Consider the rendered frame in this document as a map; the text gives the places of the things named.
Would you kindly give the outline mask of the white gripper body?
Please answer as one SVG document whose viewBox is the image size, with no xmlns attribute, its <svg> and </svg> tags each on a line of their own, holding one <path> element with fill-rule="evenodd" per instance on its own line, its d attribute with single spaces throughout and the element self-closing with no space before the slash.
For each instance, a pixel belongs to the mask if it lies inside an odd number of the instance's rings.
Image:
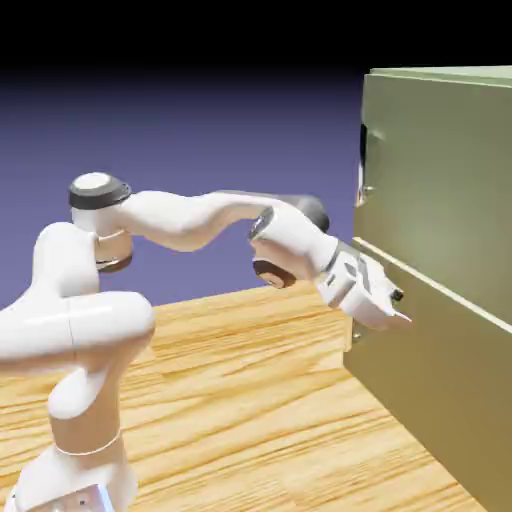
<svg viewBox="0 0 512 512">
<path fill-rule="evenodd" d="M 366 328 L 386 330 L 396 316 L 391 299 L 395 288 L 379 262 L 360 254 L 355 283 L 341 300 L 340 309 Z"/>
</svg>

